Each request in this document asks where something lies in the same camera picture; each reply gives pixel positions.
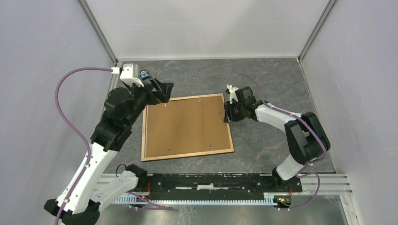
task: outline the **wire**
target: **wire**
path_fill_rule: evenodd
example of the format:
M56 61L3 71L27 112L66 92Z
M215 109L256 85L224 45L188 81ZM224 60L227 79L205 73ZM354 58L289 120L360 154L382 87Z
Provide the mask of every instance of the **wire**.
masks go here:
M137 210L172 210L173 209L173 207L162 206L162 205L158 205L153 202L150 202L149 200L147 200L131 191L128 191L127 194L134 195L135 197L139 198L140 200L156 207L156 208L137 208Z
M292 194L293 194L293 189L291 188L291 185L289 185L289 194L287 195L287 197L291 198Z
M92 155L92 151L90 148L90 145L88 143L88 141L86 140L86 138L83 136L83 134L75 127L73 126L73 124L66 118L65 114L63 113L61 106L60 106L60 101L59 101L59 92L60 92L60 88L62 83L64 82L64 80L69 77L70 75L79 72L79 71L84 71L84 70L98 70L98 71L107 71L107 72L112 72L111 69L108 68L98 68L98 67L83 67L83 68L79 68L79 69L75 69L70 71L69 73L65 74L60 81L57 84L57 87L55 88L55 106L57 107L58 113L60 114L60 116L62 117L62 119L65 121L65 123L80 137L80 139L82 139L82 141L84 142L84 145L87 148L87 158L86 158L86 162L85 162L85 166L83 166L82 170L80 171L79 175L77 176L75 182L73 182L72 186L70 187L69 191L67 192L64 202L62 203L60 209L58 210L57 216L55 217L55 225L58 225L59 219L61 217L61 213L63 211L63 209L65 208L66 205L66 200L69 199L69 197L72 195L73 190L76 188L76 185L78 184L78 182L80 181L80 179L82 178L84 172L86 171L87 167L90 165L90 159L91 159L91 155Z
M311 161L311 164L314 164L314 163L317 163L317 162L320 162L320 161L326 159L326 157L327 157L327 155L328 155L328 153L327 153L327 151L326 151L326 148L325 148L325 146L323 145L322 141L319 139L318 135L316 135L316 133L312 130L312 128L311 128L303 119L301 119L299 116L297 116L297 115L295 115L295 114L292 114L291 112L285 111L285 110L283 110L283 109L275 108L275 107L273 107L272 105L269 105L268 103L266 103L266 102L264 101L264 99L263 99L263 94L262 94L262 90L260 89L260 85L258 84L258 82L257 82L256 80L254 80L254 79L253 79L252 77L250 77L249 75L240 74L240 75L235 76L235 77L231 80L231 82L230 82L229 84L231 84L236 78L238 78L238 77L240 77L240 76L245 76L245 77L251 79L251 80L254 82L254 84L255 84L256 87L257 87L257 90L260 92L261 101L262 101L262 103L263 103L265 106L267 106L267 107L270 108L271 110L274 110L274 111L283 113L283 114L285 114L285 115L287 115L287 116L290 116L290 117L294 117L295 119L297 119L298 121L300 121L300 123L302 123L302 124L308 129L308 131L312 134L312 136L315 138L315 140L316 140L316 141L318 142L318 144L321 146L322 152L323 152L322 157L320 157L320 158L318 158L318 159L315 159L315 160ZM293 208L290 208L290 209L278 208L278 210L289 211L289 210L299 209L299 208L301 208L301 207L304 207L304 206L308 205L309 203L311 203L311 202L315 199L316 195L317 195L318 192L319 192L319 188L320 188L320 186L321 186L321 178L320 178L319 175L318 175L317 173L315 173L315 172L310 172L310 173L306 173L306 174L303 174L303 175L299 175L299 174L300 174L301 172L303 172L308 166L309 166L309 164L303 166L303 168L301 168L301 169L296 173L296 177L297 177L297 178L303 178L303 177L306 177L306 176L308 176L308 175L315 175L315 176L318 178L318 186L317 186L317 188L316 188L316 191L315 191L314 195L311 197L311 199L310 199L308 202L306 202L306 203L304 203L304 204L302 204L302 205L299 205L299 206L296 206L296 207L293 207Z
M124 163L119 164L119 165L116 167L116 172L115 172L116 177L119 177L119 176L117 175L117 170L119 169L119 167L120 167L121 165L124 166L124 169L127 168L126 164L124 164Z

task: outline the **metal frame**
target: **metal frame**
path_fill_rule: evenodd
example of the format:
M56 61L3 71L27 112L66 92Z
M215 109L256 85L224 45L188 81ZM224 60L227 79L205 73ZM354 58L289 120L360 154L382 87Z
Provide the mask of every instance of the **metal frame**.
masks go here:
M358 208L353 196L340 195L341 203L348 225L360 225L361 222L358 217Z
M321 14L321 17L319 17L319 20L316 23L310 37L308 38L306 44L304 45L303 50L301 50L300 55L297 57L297 59L299 61L303 60L304 57L306 56L308 49L311 47L312 43L318 36L319 31L321 30L322 26L324 25L326 19L328 18L329 14L332 11L333 7L335 6L336 2L337 2L337 0L329 0L329 2L327 3L325 9L323 10L323 12Z
M335 173L319 173L321 178L321 187L319 189L318 195L340 195L340 196L351 196L352 190L350 183L348 182L347 176L345 174L335 174ZM106 184L111 182L116 178L115 174L104 173L97 182L94 189L100 189ZM303 192L293 193L293 195L312 195L314 194L318 184L318 179L315 175L309 175L301 178L301 185ZM278 192L278 193L266 193L267 195L287 195L288 193Z
M107 55L113 62L114 66L117 64L117 58L115 54L112 51L111 46L109 45L107 39L105 38L104 33L102 33L102 30L100 26L98 25L97 20L95 19L94 15L92 14L92 11L90 7L88 6L88 3L86 0L77 0L79 3L80 7L82 8L84 14L87 17L88 22L90 23L92 29L94 30L95 34L97 35L99 41L101 42L102 46L104 47L105 51L107 52Z

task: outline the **white bracket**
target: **white bracket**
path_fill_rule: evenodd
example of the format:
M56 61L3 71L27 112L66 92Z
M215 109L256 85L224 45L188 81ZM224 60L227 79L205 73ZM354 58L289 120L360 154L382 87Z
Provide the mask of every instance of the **white bracket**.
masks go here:
M93 192L91 200L100 202L98 211L101 213L107 206L112 204L115 199L134 189L138 184L138 177L133 172L124 171L119 177L110 183Z
M239 88L235 88L232 85L227 84L227 89L230 92L230 103L232 104L232 100L235 99L237 101L236 93L235 91L239 90Z
M131 86L136 84L138 87L143 87L141 79L138 77L138 65L137 64L125 64L123 66L122 74L120 74L120 80Z

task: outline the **wooden board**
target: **wooden board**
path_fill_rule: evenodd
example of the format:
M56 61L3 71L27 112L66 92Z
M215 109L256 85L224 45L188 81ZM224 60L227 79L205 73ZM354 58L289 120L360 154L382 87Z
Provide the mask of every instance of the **wooden board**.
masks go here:
M234 151L223 94L172 98L143 115L142 161Z

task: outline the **wooden frame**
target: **wooden frame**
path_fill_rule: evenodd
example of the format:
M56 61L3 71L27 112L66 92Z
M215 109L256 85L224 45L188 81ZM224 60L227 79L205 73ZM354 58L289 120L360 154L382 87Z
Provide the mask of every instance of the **wooden frame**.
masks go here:
M175 98L171 98L170 101L192 99L192 98L206 98L206 97L215 97L215 96L221 96L222 97L222 102L224 102L224 95L223 94L210 94L210 95L198 95L198 96L188 96L188 97L175 97ZM213 154L234 152L234 147L233 147L233 144L232 144L230 125L227 124L227 130L228 130L228 136L229 136L229 142L230 142L230 149L213 150L213 151L202 151L202 152L175 154L175 155L167 155L167 156L146 157L147 110L148 110L148 107L146 107L144 109L144 111L143 111L141 161L152 161L152 160L161 160L161 159L170 159L170 158L194 157L194 156L204 156L204 155L213 155Z

